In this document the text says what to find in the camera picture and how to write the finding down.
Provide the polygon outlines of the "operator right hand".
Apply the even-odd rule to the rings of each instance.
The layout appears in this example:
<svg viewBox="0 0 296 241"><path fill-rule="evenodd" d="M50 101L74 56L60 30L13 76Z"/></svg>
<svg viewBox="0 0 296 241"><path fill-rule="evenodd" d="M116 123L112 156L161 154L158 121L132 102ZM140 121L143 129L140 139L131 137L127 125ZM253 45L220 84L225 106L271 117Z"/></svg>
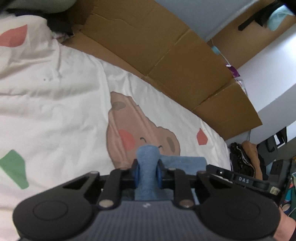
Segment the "operator right hand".
<svg viewBox="0 0 296 241"><path fill-rule="evenodd" d="M279 207L280 222L273 238L277 241L295 240L295 220L287 216Z"/></svg>

